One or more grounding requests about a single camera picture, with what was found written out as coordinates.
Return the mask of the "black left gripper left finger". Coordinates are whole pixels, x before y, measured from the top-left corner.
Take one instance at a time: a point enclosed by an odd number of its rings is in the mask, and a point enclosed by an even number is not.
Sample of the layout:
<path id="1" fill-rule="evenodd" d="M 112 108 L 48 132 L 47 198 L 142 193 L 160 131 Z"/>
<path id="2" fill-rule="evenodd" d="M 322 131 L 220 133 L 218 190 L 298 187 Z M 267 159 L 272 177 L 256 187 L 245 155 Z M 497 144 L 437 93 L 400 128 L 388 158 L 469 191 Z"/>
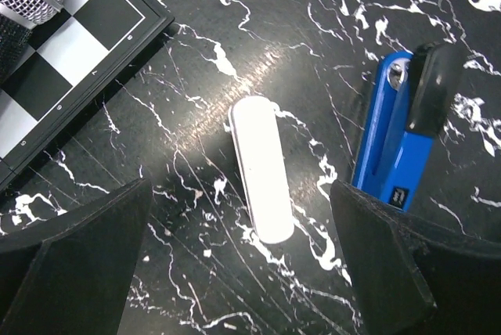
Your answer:
<path id="1" fill-rule="evenodd" d="M 1 238 L 3 334 L 115 334 L 142 246 L 146 178 Z"/>

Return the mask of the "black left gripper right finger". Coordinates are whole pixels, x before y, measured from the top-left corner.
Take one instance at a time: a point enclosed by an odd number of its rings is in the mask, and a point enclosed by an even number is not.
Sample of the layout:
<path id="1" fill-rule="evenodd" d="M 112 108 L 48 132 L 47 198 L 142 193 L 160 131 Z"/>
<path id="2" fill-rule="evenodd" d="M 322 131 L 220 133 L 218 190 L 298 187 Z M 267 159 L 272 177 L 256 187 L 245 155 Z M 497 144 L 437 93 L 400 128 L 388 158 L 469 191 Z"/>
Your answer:
<path id="1" fill-rule="evenodd" d="M 498 334 L 500 245 L 398 211 L 346 182 L 333 221 L 369 334 Z"/>

